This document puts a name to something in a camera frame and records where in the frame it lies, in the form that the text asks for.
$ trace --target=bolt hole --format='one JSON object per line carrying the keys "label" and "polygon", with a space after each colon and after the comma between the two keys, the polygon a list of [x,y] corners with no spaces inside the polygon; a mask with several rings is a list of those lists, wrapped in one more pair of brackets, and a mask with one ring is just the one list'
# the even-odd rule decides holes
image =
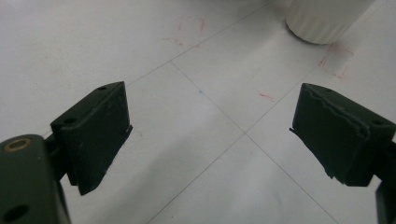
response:
{"label": "bolt hole", "polygon": [[6,212],[6,214],[3,216],[3,220],[5,222],[16,221],[23,217],[28,211],[29,207],[26,204],[18,205]]}
{"label": "bolt hole", "polygon": [[66,124],[72,124],[72,123],[74,123],[74,122],[76,122],[76,119],[66,119],[66,120],[64,121],[64,123],[66,123]]}
{"label": "bolt hole", "polygon": [[384,123],[379,121],[379,120],[374,120],[373,124],[375,124],[375,125],[383,125]]}
{"label": "bolt hole", "polygon": [[32,142],[32,140],[30,138],[20,138],[20,139],[17,139],[17,140],[14,140],[14,141],[8,143],[4,147],[4,150],[6,152],[15,152],[15,151],[24,149],[26,147],[29,147],[31,142]]}

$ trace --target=ribbed white cup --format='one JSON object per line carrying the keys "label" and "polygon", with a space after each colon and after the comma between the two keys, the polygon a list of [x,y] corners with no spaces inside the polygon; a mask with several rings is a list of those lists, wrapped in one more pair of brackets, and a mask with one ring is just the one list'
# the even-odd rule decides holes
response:
{"label": "ribbed white cup", "polygon": [[374,0],[293,0],[286,24],[301,39],[330,44],[363,14]]}

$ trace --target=floor tile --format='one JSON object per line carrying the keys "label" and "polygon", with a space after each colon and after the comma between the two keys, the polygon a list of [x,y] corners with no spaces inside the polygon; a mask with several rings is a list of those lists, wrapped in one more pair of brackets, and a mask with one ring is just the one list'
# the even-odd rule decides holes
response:
{"label": "floor tile", "polygon": [[[303,82],[338,91],[396,122],[396,67],[391,60],[396,57],[395,6],[387,3],[356,34],[329,46],[322,63]],[[300,84],[248,135],[339,223],[376,223],[379,180],[375,177],[369,188],[343,186],[327,177],[313,154],[289,132]]]}
{"label": "floor tile", "polygon": [[275,1],[174,60],[244,131],[325,52],[288,31],[284,18],[289,3]]}
{"label": "floor tile", "polygon": [[335,223],[243,136],[153,223]]}
{"label": "floor tile", "polygon": [[47,133],[51,121],[98,86],[136,81],[265,3],[4,1],[0,134]]}
{"label": "floor tile", "polygon": [[353,35],[356,29],[366,23],[389,0],[376,0],[367,10],[346,30],[342,37]]}
{"label": "floor tile", "polygon": [[73,223],[147,223],[242,134],[170,63],[127,97],[134,129],[99,188],[63,180]]}

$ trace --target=white surface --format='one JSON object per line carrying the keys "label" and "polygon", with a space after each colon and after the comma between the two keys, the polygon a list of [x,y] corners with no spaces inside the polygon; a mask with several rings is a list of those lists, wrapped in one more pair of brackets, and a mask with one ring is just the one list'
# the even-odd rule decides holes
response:
{"label": "white surface", "polygon": [[396,2],[332,46],[292,35],[289,3],[1,1],[0,135],[124,80],[131,137],[94,192],[62,181],[75,224],[376,223],[378,180],[331,180],[289,127],[303,82],[396,122]]}
{"label": "white surface", "polygon": [[374,0],[293,0],[286,24],[301,39],[331,44],[373,4]]}

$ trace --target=tile grout line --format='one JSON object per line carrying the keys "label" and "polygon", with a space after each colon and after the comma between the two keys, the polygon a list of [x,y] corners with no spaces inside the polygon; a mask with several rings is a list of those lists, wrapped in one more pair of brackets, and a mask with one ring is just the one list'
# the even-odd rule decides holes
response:
{"label": "tile grout line", "polygon": [[[242,17],[241,19],[239,19],[239,20],[237,20],[237,21],[231,23],[230,25],[226,26],[225,28],[219,30],[218,32],[214,33],[213,35],[209,36],[207,39],[205,39],[205,40],[199,42],[197,45],[199,46],[199,45],[205,43],[207,40],[211,39],[212,37],[214,37],[214,36],[220,34],[221,32],[223,32],[223,31],[225,31],[225,30],[229,29],[229,28],[232,27],[233,25],[235,25],[235,24],[237,24],[238,22],[240,22],[240,21],[246,19],[247,17],[249,17],[249,16],[251,16],[252,14],[256,13],[258,10],[262,9],[263,7],[265,7],[265,6],[267,6],[267,5],[272,4],[272,3],[275,2],[275,1],[276,1],[276,0],[270,0],[270,1],[266,2],[266,3],[264,3],[262,6],[258,7],[258,8],[255,9],[255,10],[253,10],[252,12],[250,12],[250,13],[247,14],[246,16]],[[179,53],[177,56],[175,56],[175,57],[172,58],[171,60],[166,61],[165,63],[161,64],[160,66],[158,66],[158,67],[154,68],[153,70],[147,72],[147,73],[146,73],[145,75],[143,75],[142,77],[139,77],[138,79],[136,79],[136,80],[134,80],[134,81],[132,81],[132,82],[126,84],[126,85],[125,85],[125,88],[127,88],[127,87],[131,86],[132,84],[136,83],[137,81],[139,81],[139,80],[142,79],[143,77],[148,76],[149,74],[151,74],[151,73],[157,71],[158,69],[162,68],[162,67],[163,67],[164,65],[166,65],[167,63],[172,62],[174,59],[180,57],[181,55],[183,55],[183,54],[189,52],[189,51],[192,50],[192,49],[194,49],[194,47],[190,47],[190,48],[187,49],[186,51],[183,51],[183,52]]]}
{"label": "tile grout line", "polygon": [[226,113],[221,109],[220,106],[218,106],[209,96],[207,96],[206,93],[205,93],[204,91],[202,91],[202,90],[195,84],[195,82],[193,82],[193,81],[186,75],[186,73],[184,73],[184,72],[183,72],[176,64],[174,64],[173,62],[171,62],[171,64],[172,64],[181,74],[183,74],[183,76],[184,76],[189,82],[191,82],[191,84],[192,84],[199,92],[201,92],[202,95],[204,95],[205,98],[208,99],[210,103],[212,103],[219,111],[221,111],[221,113],[222,113],[223,115],[225,115],[230,121],[232,121],[233,124],[234,124],[242,133],[246,133],[241,127],[239,127],[239,125],[238,125],[233,119],[230,118],[230,116],[228,116],[228,114],[226,114]]}
{"label": "tile grout line", "polygon": [[279,104],[287,95],[289,95],[289,93],[290,93],[292,90],[294,90],[294,88],[296,88],[296,86],[297,86],[298,84],[300,84],[300,82],[302,82],[306,77],[308,77],[309,75],[311,75],[311,73],[315,70],[315,68],[316,68],[316,65],[314,65],[313,68],[312,68],[309,72],[307,72],[306,75],[305,75],[304,77],[302,77],[300,80],[298,80],[298,81],[296,82],[296,84],[294,84],[294,85],[290,88],[290,90],[289,90],[288,92],[286,92],[286,93],[282,96],[282,98],[280,98],[273,106],[271,106],[271,108],[270,108],[269,110],[267,110],[267,112],[264,113],[264,115],[262,115],[259,119],[257,119],[256,122],[254,122],[254,123],[246,130],[246,133],[248,133],[254,126],[256,126],[256,124],[259,123],[259,121],[260,121],[262,118],[264,118],[272,109],[274,109],[275,106],[277,106],[277,104]]}
{"label": "tile grout line", "polygon": [[324,207],[322,207],[310,194],[308,194],[308,192],[305,191],[305,189],[303,189],[303,187],[301,187],[297,181],[295,181],[276,161],[274,161],[274,159],[272,157],[270,157],[248,134],[247,137],[277,166],[279,167],[279,169],[281,169],[283,171],[283,173],[285,173],[290,179],[291,181],[293,181],[312,201],[314,201],[314,203],[316,203],[335,223],[339,224],[339,222],[328,212],[326,211],[326,209],[324,209]]}
{"label": "tile grout line", "polygon": [[[365,18],[364,20],[362,20],[361,22],[362,23],[366,23],[368,20],[370,20],[373,16],[374,16],[374,14],[380,9],[380,8],[382,8],[385,4],[387,4],[388,2],[390,2],[390,0],[387,0],[387,1],[385,1],[384,3],[382,3],[380,6],[378,6],[378,8],[376,8],[372,13],[370,13],[368,16],[367,16],[367,18]],[[350,34],[349,35],[346,35],[345,37],[350,37],[350,36],[352,36],[352,34],[357,30],[358,28],[357,27],[355,27],[353,30],[351,30],[351,32],[350,32]]]}
{"label": "tile grout line", "polygon": [[148,222],[147,224],[149,224],[152,220],[154,220],[155,217],[157,217],[171,202],[173,202],[182,192],[184,192],[184,190],[186,190],[196,179],[198,179],[207,169],[209,169],[209,167],[211,167],[213,165],[213,163],[215,163],[222,155],[224,155],[231,147],[233,147],[233,145],[235,145],[236,142],[239,141],[239,139],[241,139],[244,135],[246,135],[245,133],[242,133],[238,138],[236,138],[235,141],[233,141],[219,156],[217,156],[212,162],[210,162],[210,164],[200,173],[198,174],[198,176],[196,176],[180,193],[178,193],[171,201],[169,201],[169,203],[167,203],[157,214],[155,214]]}

